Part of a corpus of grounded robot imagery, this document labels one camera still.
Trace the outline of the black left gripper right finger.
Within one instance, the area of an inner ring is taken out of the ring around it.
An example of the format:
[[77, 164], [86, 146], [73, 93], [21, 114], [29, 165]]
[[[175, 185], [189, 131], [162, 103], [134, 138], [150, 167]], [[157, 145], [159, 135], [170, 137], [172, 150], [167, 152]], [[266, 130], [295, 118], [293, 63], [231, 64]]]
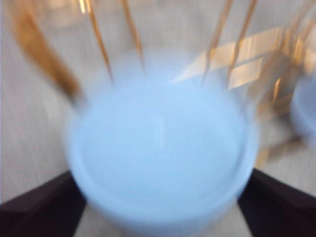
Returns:
[[254, 169], [238, 199], [254, 237], [314, 237], [316, 198]]

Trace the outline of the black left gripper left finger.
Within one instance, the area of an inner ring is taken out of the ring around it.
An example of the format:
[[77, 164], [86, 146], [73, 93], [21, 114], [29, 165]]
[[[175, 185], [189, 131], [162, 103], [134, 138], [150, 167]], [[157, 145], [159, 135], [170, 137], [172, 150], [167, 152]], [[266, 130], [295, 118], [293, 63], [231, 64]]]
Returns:
[[72, 237], [81, 220], [86, 199], [71, 172], [0, 206], [2, 237]]

